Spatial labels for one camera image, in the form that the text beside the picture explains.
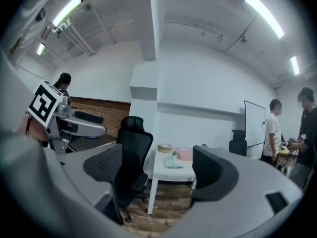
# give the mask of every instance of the table leg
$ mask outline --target table leg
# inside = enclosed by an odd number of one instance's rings
[[[196,180],[196,177],[195,177],[194,180],[193,180],[193,183],[192,183],[192,189],[196,188],[196,183],[197,183],[197,180]]]
[[[153,179],[152,179],[152,187],[151,187],[151,193],[150,193],[148,214],[152,214],[152,211],[153,211],[155,195],[157,193],[157,187],[158,187],[158,180],[159,179],[157,177],[153,177]]]

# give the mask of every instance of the black pants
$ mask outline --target black pants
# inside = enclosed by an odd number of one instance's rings
[[[266,156],[262,154],[261,160],[272,165],[273,167],[276,166],[277,158],[275,162],[272,162],[272,156]]]

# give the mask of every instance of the ceiling light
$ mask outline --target ceiling light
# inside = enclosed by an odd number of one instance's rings
[[[274,18],[272,13],[266,8],[266,6],[260,0],[245,0],[251,5],[266,21],[280,39],[284,35],[284,31]]]
[[[43,43],[40,43],[39,49],[38,49],[38,51],[37,51],[37,53],[38,53],[39,56],[41,55],[41,53],[42,53],[44,47],[45,47],[45,45],[44,45]]]
[[[82,1],[83,0],[71,0],[53,20],[54,26],[57,27],[61,23],[61,21]]]
[[[292,57],[292,58],[291,58],[291,63],[292,63],[292,65],[293,65],[293,69],[294,69],[295,75],[298,75],[298,74],[299,74],[299,68],[298,68],[298,64],[297,64],[297,59],[296,59],[296,57]]]

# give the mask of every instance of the desk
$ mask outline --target desk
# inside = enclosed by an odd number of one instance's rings
[[[153,180],[151,187],[151,194],[149,200],[148,214],[152,214],[155,195],[158,187],[158,180],[164,181],[193,181],[192,189],[196,186],[196,175],[192,168],[192,161],[178,161],[179,165],[183,166],[182,169],[167,169],[164,165],[163,160],[172,153],[161,153],[159,151],[155,152],[155,161],[153,168]]]
[[[283,150],[279,150],[278,154],[289,155],[289,150],[287,148],[284,148]]]
[[[73,152],[80,152],[89,149],[93,149],[102,145],[109,145],[114,144],[116,141],[116,137],[104,134],[97,138],[86,138],[86,137],[79,137],[73,139],[68,147]]]
[[[297,157],[297,155],[297,151],[290,153],[289,150],[286,147],[284,147],[283,150],[278,151],[276,165],[285,165],[286,167],[290,166],[291,169],[293,169],[294,159]]]

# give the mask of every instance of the man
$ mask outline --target man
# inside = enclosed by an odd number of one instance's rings
[[[266,119],[265,143],[261,160],[276,166],[277,153],[282,140],[281,128],[276,116],[282,111],[282,104],[278,99],[271,101],[269,105],[271,113]]]
[[[310,133],[311,114],[315,109],[314,92],[311,88],[304,87],[297,97],[297,101],[301,102],[303,110],[302,123],[299,132],[298,142],[305,140]],[[305,152],[299,151],[296,165],[290,175],[290,179],[302,187],[307,179],[314,161],[314,146],[311,145]]]

